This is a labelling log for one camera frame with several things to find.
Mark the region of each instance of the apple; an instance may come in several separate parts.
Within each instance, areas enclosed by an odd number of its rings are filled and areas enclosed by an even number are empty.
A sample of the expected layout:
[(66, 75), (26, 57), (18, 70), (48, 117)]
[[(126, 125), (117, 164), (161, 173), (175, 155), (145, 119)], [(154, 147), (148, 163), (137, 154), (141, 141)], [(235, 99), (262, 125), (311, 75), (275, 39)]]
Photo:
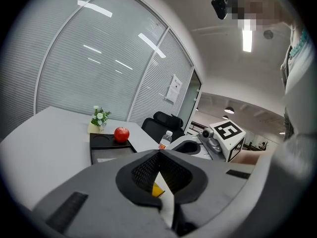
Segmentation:
[(114, 139), (119, 143), (123, 143), (127, 141), (129, 138), (129, 135), (130, 135), (129, 130), (123, 127), (119, 127), (115, 129), (114, 131)]

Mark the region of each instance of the water bottle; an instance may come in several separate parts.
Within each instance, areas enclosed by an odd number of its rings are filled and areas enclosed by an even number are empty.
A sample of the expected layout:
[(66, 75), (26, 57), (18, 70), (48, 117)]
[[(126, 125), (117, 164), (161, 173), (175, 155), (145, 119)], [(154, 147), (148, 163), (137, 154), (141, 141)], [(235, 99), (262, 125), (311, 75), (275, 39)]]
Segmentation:
[(167, 131), (159, 143), (159, 149), (164, 150), (172, 142), (173, 132)]

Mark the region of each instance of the potted plant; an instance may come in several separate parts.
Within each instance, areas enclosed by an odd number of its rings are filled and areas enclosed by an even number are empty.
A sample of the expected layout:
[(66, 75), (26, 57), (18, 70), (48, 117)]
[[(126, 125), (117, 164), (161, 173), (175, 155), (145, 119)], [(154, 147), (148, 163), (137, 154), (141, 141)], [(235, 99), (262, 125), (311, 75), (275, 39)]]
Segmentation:
[(106, 121), (108, 120), (108, 116), (111, 114), (109, 111), (105, 112), (99, 106), (94, 106), (94, 114), (92, 116), (91, 122), (88, 125), (88, 134), (89, 133), (102, 133), (104, 131)]

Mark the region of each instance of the white desk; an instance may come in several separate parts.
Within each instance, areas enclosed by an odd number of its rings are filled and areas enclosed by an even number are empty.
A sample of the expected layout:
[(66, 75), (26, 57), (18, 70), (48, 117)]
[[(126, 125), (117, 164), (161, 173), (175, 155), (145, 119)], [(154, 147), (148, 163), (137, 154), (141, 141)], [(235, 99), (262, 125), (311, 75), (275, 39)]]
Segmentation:
[[(51, 190), (89, 167), (87, 126), (91, 116), (49, 107), (28, 119), (0, 143), (0, 164), (12, 195), (29, 209)], [(108, 120), (105, 133), (130, 131), (137, 152), (158, 144), (136, 123)]]

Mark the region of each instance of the black office chair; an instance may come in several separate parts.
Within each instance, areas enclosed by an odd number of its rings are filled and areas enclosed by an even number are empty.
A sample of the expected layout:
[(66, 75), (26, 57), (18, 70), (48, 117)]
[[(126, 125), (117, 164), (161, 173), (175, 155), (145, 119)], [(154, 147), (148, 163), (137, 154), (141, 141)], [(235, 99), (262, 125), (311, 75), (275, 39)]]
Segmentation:
[(184, 136), (182, 129), (183, 120), (174, 115), (169, 116), (163, 112), (156, 112), (153, 118), (146, 118), (142, 124), (142, 130), (144, 130), (152, 139), (158, 144), (162, 137), (166, 134), (167, 130), (173, 132), (172, 142), (177, 138)]

